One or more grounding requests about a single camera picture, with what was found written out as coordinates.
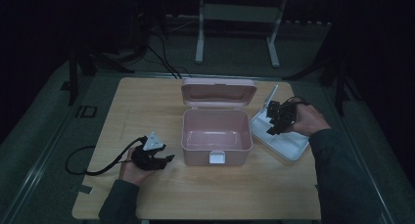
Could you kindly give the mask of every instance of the dark sleeve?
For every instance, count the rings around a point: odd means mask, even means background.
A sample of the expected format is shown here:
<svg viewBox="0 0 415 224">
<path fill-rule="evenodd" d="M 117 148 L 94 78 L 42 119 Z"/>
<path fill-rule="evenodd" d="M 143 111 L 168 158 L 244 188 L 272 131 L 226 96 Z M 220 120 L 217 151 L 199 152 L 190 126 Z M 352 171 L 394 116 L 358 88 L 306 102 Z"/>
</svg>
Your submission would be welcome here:
<svg viewBox="0 0 415 224">
<path fill-rule="evenodd" d="M 379 197 L 344 136 L 325 129 L 313 134 L 309 143 L 315 158 L 322 223 L 377 223 Z"/>
<path fill-rule="evenodd" d="M 101 207 L 99 217 L 103 224 L 139 223 L 135 216 L 140 188 L 123 180 L 115 180 Z"/>
</svg>

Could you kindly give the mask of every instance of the forearm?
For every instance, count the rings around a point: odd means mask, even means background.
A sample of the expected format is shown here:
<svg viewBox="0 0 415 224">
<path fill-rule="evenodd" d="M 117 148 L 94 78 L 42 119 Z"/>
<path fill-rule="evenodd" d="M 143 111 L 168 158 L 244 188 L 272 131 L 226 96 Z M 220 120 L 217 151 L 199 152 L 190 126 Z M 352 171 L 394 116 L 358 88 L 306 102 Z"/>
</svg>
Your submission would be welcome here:
<svg viewBox="0 0 415 224">
<path fill-rule="evenodd" d="M 326 129 L 309 139 L 315 157 L 323 223 L 375 223 L 378 198 L 341 133 Z"/>
<path fill-rule="evenodd" d="M 135 216 L 139 190 L 131 183 L 115 180 L 99 213 L 101 223 L 139 223 Z"/>
</svg>

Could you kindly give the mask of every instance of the pink box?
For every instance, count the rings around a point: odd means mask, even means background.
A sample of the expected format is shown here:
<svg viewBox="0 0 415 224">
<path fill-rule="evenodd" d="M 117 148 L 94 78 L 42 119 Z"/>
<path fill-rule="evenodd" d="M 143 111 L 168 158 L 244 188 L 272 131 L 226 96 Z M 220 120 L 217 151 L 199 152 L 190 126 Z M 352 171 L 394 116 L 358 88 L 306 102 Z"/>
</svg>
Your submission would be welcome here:
<svg viewBox="0 0 415 224">
<path fill-rule="evenodd" d="M 182 84 L 182 147 L 187 165 L 243 165 L 253 147 L 242 108 L 254 96 L 252 80 L 191 78 Z"/>
</svg>

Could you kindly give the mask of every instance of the person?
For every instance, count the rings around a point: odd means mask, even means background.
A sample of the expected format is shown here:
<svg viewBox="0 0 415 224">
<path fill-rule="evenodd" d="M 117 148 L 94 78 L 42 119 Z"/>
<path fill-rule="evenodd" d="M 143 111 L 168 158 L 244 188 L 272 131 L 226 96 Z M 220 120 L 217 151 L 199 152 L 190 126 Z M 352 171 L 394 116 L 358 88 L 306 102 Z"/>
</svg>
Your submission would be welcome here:
<svg viewBox="0 0 415 224">
<path fill-rule="evenodd" d="M 381 216 L 379 198 L 367 180 L 343 135 L 327 123 L 313 105 L 297 105 L 297 120 L 288 131 L 308 136 L 315 159 L 321 222 L 370 224 Z M 102 223 L 135 223 L 140 185 L 154 171 L 124 163 L 105 200 L 99 217 Z"/>
</svg>

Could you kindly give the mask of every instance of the box latch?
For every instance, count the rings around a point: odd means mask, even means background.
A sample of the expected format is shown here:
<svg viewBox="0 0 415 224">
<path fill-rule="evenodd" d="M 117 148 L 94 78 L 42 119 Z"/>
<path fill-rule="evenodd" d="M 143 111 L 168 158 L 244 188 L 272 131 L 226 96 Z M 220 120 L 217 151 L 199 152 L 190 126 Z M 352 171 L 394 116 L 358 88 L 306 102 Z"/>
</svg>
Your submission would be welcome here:
<svg viewBox="0 0 415 224">
<path fill-rule="evenodd" d="M 225 152 L 223 151 L 212 151 L 209 154 L 209 163 L 225 163 Z"/>
</svg>

